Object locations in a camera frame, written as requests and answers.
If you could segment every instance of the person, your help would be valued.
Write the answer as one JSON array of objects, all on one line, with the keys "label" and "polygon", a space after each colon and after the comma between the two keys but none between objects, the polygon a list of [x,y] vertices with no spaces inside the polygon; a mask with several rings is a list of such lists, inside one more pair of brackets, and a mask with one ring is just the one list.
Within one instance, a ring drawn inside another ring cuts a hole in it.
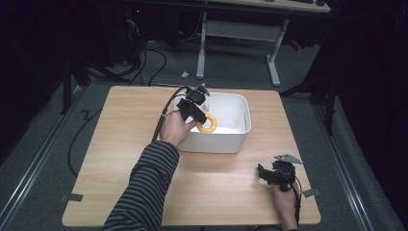
[{"label": "person", "polygon": [[[129,185],[105,221],[103,230],[161,230],[165,197],[179,161],[176,146],[195,125],[195,120],[185,123],[179,111],[166,115],[160,141],[153,141],[143,149],[131,171]],[[272,190],[283,230],[296,230],[294,193],[280,192],[279,186],[272,186]]]}]

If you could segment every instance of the donut-shaped toy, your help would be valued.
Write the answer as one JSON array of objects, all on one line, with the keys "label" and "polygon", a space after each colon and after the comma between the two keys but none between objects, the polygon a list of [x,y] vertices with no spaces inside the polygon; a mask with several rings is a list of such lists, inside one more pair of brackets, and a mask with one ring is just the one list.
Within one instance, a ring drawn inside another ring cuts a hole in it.
[{"label": "donut-shaped toy", "polygon": [[196,127],[198,129],[198,131],[203,132],[203,133],[212,133],[216,130],[217,126],[218,126],[218,122],[215,116],[206,113],[205,117],[207,117],[207,119],[209,119],[211,121],[211,126],[206,128],[203,126],[202,123],[198,122]]}]

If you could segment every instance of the white plastic bin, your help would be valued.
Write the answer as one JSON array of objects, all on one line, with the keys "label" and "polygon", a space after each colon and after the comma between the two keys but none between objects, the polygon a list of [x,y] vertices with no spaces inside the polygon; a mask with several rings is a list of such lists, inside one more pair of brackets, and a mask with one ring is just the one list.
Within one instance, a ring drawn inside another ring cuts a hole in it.
[{"label": "white plastic bin", "polygon": [[[175,105],[181,97],[176,98]],[[194,127],[177,148],[188,152],[238,153],[251,130],[246,99],[239,94],[210,92],[205,104],[209,107],[209,113],[217,119],[216,130],[213,133],[201,133]],[[207,119],[204,127],[210,125]]]}]

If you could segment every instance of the table surface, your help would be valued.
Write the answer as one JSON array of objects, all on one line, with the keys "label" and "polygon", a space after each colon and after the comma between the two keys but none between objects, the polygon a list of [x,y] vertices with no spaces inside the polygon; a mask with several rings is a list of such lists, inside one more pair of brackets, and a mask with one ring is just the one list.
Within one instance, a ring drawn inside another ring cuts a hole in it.
[{"label": "table surface", "polygon": [[290,11],[301,11],[310,13],[329,13],[330,8],[327,4],[323,6],[318,6],[316,0],[313,4],[300,3],[289,0],[274,0],[273,2],[268,2],[266,0],[208,0],[209,2],[224,3],[224,4],[238,4],[246,5],[252,7],[262,7],[262,8],[274,8]]},{"label": "table surface", "polygon": [[[175,90],[111,88],[72,191],[84,197],[81,202],[68,201],[64,225],[103,225]],[[271,169],[275,155],[289,153],[301,160],[279,94],[273,90],[209,91],[245,97],[252,129],[239,153],[181,152],[166,196],[163,226],[280,223],[271,188],[257,171],[258,164]],[[303,190],[309,190],[304,166],[295,165],[295,170]],[[300,223],[319,221],[315,199],[303,196]]]}]

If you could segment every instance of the striped sleeve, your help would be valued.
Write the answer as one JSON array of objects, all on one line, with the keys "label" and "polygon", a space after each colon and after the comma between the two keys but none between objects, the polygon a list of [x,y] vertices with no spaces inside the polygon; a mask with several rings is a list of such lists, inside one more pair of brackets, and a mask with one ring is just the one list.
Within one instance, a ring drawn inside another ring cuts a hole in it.
[{"label": "striped sleeve", "polygon": [[165,197],[178,160],[179,153],[173,144],[164,141],[148,144],[103,230],[161,230]]}]

